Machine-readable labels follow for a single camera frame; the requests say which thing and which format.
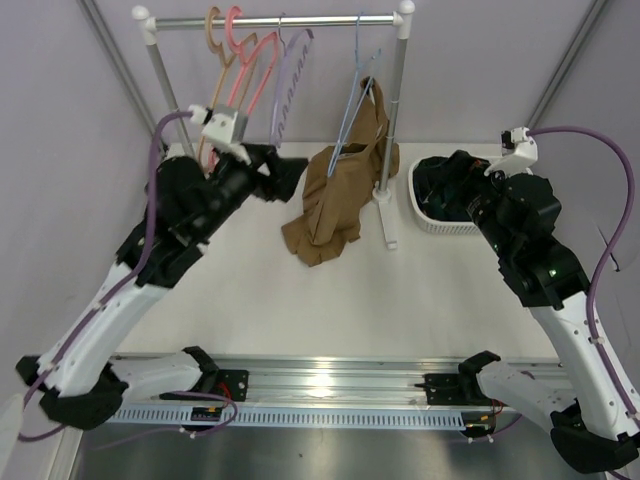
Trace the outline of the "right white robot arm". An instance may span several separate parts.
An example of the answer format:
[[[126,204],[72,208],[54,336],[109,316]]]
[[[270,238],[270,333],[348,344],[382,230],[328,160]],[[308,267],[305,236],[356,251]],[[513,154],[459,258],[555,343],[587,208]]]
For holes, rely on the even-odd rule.
[[[458,395],[468,403],[499,401],[534,422],[562,459],[582,474],[621,469],[639,457],[630,387],[605,333],[588,307],[589,282],[577,256],[553,235],[561,203],[548,179],[493,173],[489,161],[458,150],[447,159],[440,189],[447,206],[466,211],[498,258],[505,284],[551,341],[572,386],[555,390],[484,351],[459,366]],[[627,388],[623,399],[616,387]]]

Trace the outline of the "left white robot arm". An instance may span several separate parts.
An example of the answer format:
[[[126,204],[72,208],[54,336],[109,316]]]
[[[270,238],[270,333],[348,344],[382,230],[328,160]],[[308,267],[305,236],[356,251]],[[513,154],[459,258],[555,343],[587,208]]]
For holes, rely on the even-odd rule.
[[[288,202],[308,164],[263,144],[219,153],[211,175],[186,155],[160,162],[147,187],[143,220],[117,250],[83,317],[47,353],[25,355],[16,365],[28,392],[42,394],[45,416],[60,428],[92,430],[127,403],[220,393],[219,367],[199,346],[143,361],[117,359],[115,350],[247,199]]]

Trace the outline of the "light blue wire hanger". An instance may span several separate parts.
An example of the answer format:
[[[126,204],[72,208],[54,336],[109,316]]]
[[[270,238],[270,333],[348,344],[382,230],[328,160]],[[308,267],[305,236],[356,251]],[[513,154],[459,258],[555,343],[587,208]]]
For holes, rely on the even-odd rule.
[[[337,164],[342,155],[343,148],[347,145],[351,130],[355,124],[356,115],[361,108],[366,92],[372,86],[372,73],[375,71],[379,59],[382,55],[382,49],[378,48],[371,55],[362,56],[360,53],[360,29],[363,21],[363,13],[356,18],[355,23],[355,40],[354,40],[354,62],[355,70],[352,79],[352,85],[349,97],[345,106],[344,114],[341,120],[339,133],[335,142],[328,168],[327,177],[331,178],[336,169]]]

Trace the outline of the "tan skirt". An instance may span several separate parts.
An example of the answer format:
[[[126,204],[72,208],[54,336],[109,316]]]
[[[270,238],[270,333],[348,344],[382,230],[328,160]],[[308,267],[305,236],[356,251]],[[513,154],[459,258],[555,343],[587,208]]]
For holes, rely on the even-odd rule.
[[[281,227],[288,251],[313,267],[339,257],[360,238],[361,209],[381,179],[389,119],[377,81],[364,78],[365,95],[332,174],[332,146],[316,153],[306,170],[302,214]]]

